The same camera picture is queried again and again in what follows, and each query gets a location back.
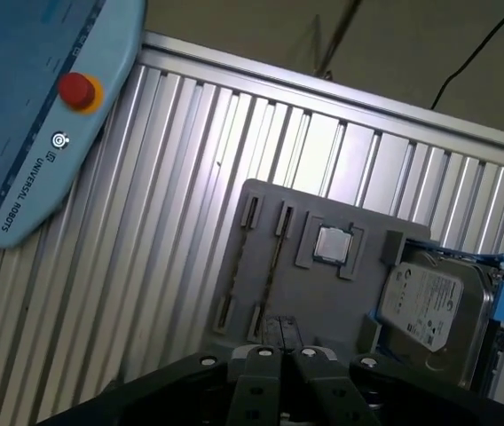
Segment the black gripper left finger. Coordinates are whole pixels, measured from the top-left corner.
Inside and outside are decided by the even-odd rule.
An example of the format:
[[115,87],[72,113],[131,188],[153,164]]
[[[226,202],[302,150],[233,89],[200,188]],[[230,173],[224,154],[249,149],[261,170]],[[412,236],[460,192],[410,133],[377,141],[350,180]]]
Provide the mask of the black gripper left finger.
[[277,425],[281,320],[230,358],[198,352],[44,420],[46,425]]

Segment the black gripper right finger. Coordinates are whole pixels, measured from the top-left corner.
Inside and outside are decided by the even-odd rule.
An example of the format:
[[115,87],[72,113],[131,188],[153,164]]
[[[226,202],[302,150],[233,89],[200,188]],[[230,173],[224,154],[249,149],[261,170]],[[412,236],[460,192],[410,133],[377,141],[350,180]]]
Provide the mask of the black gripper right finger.
[[306,346],[295,318],[281,318],[281,342],[314,405],[318,425],[504,425],[504,405],[379,354],[342,364]]

